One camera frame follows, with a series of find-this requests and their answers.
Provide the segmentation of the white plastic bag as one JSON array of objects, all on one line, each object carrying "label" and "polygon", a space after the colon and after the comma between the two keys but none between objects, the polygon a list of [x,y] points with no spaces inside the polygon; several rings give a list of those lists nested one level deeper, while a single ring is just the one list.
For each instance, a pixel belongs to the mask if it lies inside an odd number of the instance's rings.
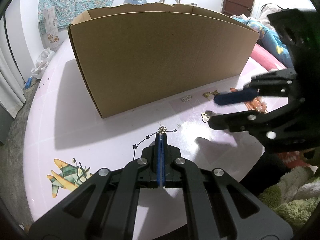
[{"label": "white plastic bag", "polygon": [[52,51],[50,48],[46,48],[43,51],[41,51],[39,57],[36,60],[34,68],[31,70],[32,77],[38,80],[42,79],[44,72],[46,71],[54,55],[55,52]]}]

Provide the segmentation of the gold loop charm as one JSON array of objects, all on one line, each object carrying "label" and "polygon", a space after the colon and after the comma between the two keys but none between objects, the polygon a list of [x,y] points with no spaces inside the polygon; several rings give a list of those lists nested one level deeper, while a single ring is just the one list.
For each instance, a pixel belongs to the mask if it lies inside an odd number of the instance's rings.
[{"label": "gold loop charm", "polygon": [[162,134],[165,134],[166,132],[167,132],[167,128],[163,124],[159,123],[158,134],[162,135]]}]

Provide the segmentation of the gold bird charm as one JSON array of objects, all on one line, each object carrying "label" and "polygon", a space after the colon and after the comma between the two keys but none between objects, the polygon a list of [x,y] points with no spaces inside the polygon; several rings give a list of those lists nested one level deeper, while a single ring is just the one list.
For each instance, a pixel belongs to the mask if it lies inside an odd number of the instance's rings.
[{"label": "gold bird charm", "polygon": [[213,95],[212,93],[210,93],[210,92],[205,92],[205,93],[203,93],[202,95],[203,95],[203,97],[205,97],[208,101],[212,101],[213,98],[214,98],[214,95]]}]

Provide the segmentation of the brown cardboard box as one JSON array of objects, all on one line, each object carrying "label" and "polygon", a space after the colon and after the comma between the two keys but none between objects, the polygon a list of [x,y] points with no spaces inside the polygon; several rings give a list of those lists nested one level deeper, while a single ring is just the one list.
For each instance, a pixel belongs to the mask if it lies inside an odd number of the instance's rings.
[{"label": "brown cardboard box", "polygon": [[251,27],[183,4],[90,9],[68,26],[80,73],[102,118],[239,75]]}]

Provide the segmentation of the gold butterfly charm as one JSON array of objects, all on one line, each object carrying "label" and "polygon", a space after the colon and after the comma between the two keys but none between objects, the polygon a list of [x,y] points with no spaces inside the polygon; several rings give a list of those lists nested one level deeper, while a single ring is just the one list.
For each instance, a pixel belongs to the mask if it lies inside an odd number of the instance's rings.
[{"label": "gold butterfly charm", "polygon": [[217,90],[215,90],[215,91],[211,92],[211,94],[212,94],[213,96],[217,96],[217,95],[219,95],[220,93],[219,93]]}]

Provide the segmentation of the pink floral blanket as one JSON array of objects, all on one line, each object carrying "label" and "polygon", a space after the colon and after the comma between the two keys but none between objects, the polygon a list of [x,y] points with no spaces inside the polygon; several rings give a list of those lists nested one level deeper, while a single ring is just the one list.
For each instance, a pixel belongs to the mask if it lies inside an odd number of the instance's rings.
[{"label": "pink floral blanket", "polygon": [[250,57],[267,71],[283,70],[286,67],[259,44],[255,44]]}]

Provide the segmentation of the person with black hair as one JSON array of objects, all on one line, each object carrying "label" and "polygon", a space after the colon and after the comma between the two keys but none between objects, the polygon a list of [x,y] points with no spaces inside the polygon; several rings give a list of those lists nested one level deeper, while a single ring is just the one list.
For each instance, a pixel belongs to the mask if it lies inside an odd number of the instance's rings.
[{"label": "person with black hair", "polygon": [[268,15],[276,12],[280,12],[282,10],[284,9],[276,4],[267,3],[260,8],[258,21],[264,26],[268,27],[269,29],[274,30],[273,25],[270,23],[270,20],[268,19]]}]

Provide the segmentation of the white curtain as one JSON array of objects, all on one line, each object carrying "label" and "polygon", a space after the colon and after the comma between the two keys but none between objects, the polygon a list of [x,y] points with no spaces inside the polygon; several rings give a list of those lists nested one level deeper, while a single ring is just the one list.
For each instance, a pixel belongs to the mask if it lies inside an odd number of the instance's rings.
[{"label": "white curtain", "polygon": [[24,80],[12,58],[1,18],[1,106],[13,117],[23,107],[26,99]]}]

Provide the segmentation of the green fuzzy sleeve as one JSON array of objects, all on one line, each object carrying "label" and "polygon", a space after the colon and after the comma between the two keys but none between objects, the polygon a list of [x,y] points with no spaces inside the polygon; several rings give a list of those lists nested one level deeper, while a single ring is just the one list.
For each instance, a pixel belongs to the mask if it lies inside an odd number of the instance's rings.
[{"label": "green fuzzy sleeve", "polygon": [[319,170],[297,166],[265,189],[259,199],[297,232],[319,204]]}]

